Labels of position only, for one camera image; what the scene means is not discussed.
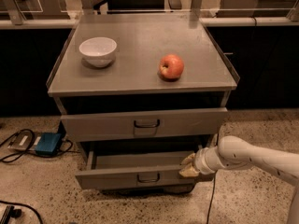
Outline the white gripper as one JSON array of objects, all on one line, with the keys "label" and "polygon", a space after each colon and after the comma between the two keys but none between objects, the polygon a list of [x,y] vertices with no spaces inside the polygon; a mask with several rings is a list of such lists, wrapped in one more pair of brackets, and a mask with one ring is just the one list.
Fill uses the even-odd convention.
[{"label": "white gripper", "polygon": [[192,162],[197,171],[192,166],[185,166],[179,171],[181,176],[197,177],[199,173],[203,175],[214,174],[223,167],[217,147],[202,148],[196,154],[192,153],[187,156],[181,162],[181,165],[187,165]]}]

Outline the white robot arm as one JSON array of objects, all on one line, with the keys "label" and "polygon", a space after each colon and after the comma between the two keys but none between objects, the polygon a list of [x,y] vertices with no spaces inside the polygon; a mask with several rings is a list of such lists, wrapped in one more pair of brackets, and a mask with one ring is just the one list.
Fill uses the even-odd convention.
[{"label": "white robot arm", "polygon": [[182,177],[211,175],[218,170],[255,166],[295,186],[287,224],[299,224],[299,155],[256,147],[236,136],[225,136],[214,147],[187,156],[180,164]]}]

